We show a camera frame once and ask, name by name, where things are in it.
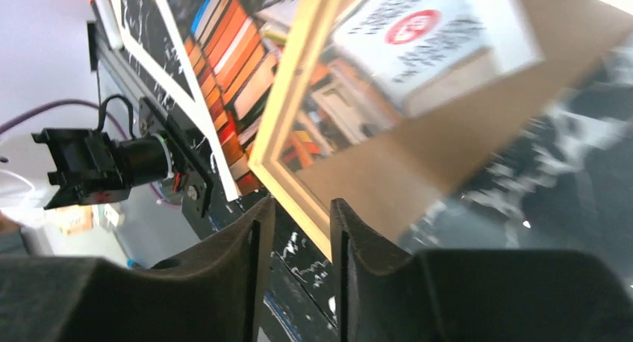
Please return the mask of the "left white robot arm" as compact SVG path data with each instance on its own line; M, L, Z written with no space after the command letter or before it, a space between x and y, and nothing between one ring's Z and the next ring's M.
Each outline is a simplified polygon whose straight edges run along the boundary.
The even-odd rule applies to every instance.
M159 134L118 141L103 131L44 128L1 142L2 208L121 202L132 188L172 175Z

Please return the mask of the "light wooden picture frame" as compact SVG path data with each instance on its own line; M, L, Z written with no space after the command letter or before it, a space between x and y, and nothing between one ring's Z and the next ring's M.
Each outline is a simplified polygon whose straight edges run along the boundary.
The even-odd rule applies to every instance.
M287 168L281 153L332 27L360 1L299 0L249 159L252 172L326 258L328 208Z

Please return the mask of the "white mat board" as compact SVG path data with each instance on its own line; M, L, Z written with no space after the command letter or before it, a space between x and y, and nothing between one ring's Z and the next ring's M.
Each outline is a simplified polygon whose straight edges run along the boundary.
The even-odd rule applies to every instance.
M128 61L159 103L194 103L178 50L155 0L111 0Z

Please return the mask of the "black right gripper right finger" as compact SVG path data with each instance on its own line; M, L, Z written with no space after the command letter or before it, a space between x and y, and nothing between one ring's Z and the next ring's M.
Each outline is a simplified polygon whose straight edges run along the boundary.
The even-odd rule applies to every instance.
M570 250L409 254L341 198L330 207L341 341L630 341L629 290Z

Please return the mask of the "cat and books photo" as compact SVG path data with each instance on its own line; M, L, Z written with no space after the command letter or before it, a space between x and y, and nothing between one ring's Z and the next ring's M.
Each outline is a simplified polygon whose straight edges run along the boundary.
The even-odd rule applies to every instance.
M313 0L152 0L217 136L228 200L249 167L269 94ZM543 60L520 0L341 0L281 148L291 171Z

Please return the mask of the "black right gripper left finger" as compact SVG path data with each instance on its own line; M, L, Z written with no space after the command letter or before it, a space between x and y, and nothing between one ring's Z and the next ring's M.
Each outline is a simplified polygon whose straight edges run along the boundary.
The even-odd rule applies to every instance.
M103 258L1 259L3 341L256 341L275 203L151 268Z

